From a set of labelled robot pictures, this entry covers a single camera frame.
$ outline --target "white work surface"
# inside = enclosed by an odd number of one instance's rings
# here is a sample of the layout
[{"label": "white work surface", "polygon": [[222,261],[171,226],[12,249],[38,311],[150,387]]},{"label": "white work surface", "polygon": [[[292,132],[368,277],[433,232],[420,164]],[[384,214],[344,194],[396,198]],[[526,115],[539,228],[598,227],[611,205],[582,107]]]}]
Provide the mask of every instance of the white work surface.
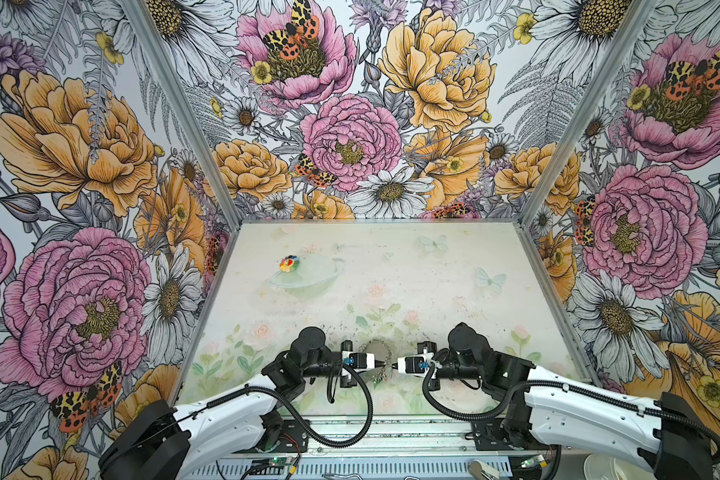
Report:
[{"label": "white work surface", "polygon": [[[442,236],[438,243],[447,249],[427,252],[421,237]],[[328,260],[343,272],[312,275],[317,283],[307,289],[274,287],[270,279],[288,255],[299,257],[304,274]],[[479,267],[490,276],[507,275],[500,293],[478,284]],[[448,332],[459,322],[485,335],[495,350],[578,379],[511,223],[244,224],[220,281],[178,403],[243,383],[306,326],[323,329],[332,350],[352,340],[355,350],[368,345],[377,355],[391,351],[384,378],[369,383],[380,414],[434,412],[421,394],[421,379],[391,372],[390,365],[415,353],[416,342],[448,346]],[[484,393],[447,380],[435,395],[462,412],[494,404]],[[307,385],[296,406],[303,415],[362,414],[365,399],[359,387],[337,389],[336,403],[329,404],[325,380],[318,380]]]}]

